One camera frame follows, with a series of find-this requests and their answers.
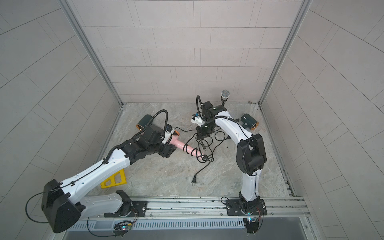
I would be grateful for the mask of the pink hair dryer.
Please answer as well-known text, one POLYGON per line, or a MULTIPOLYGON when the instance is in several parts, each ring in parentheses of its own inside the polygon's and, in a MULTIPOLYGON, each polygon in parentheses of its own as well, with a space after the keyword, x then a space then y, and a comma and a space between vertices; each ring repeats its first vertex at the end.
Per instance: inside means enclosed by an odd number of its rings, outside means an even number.
POLYGON ((176 130, 173 130, 170 144, 182 150, 183 152, 195 157, 199 161, 206 161, 205 155, 198 148, 192 148, 187 143, 181 142, 179 140, 179 136, 180 133, 176 130))

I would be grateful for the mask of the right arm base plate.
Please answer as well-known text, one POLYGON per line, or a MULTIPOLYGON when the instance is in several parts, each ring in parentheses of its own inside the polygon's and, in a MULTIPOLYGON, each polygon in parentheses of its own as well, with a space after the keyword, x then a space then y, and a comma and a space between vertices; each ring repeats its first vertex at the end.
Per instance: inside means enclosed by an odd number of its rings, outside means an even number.
POLYGON ((228 216, 265 216, 268 214, 265 201, 255 199, 243 202, 239 199, 225 201, 228 216))

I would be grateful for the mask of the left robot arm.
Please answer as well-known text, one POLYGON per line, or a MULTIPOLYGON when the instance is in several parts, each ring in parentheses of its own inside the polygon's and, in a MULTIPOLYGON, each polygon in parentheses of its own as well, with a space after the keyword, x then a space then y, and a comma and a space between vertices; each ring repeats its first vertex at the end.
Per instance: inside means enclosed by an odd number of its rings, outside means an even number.
POLYGON ((170 125, 163 130, 154 125, 131 139, 114 146, 101 161, 61 182, 53 179, 44 186, 42 211, 55 234, 72 227, 77 221, 95 215, 112 217, 139 215, 131 198, 122 190, 109 195, 89 197, 87 194, 114 173, 123 170, 147 155, 168 158, 176 150, 171 144, 178 136, 170 125))

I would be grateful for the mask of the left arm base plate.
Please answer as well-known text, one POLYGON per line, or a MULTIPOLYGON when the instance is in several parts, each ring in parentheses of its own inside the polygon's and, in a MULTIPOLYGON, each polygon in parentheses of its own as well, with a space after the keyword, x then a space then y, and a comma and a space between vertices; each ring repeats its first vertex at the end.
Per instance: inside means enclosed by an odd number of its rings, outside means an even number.
POLYGON ((146 215, 148 201, 133 201, 123 205, 115 213, 105 213, 104 218, 142 218, 146 215))

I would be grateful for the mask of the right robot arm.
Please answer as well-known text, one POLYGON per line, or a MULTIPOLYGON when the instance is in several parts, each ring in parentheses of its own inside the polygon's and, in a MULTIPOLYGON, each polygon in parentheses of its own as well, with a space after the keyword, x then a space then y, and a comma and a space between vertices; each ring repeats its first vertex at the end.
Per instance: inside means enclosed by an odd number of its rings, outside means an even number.
POLYGON ((219 127, 236 144, 236 163, 243 173, 240 209, 246 215, 256 214, 263 205, 259 195, 260 176, 267 161, 263 137, 243 128, 222 105, 197 103, 197 109, 192 122, 198 125, 196 130, 200 139, 208 137, 219 127))

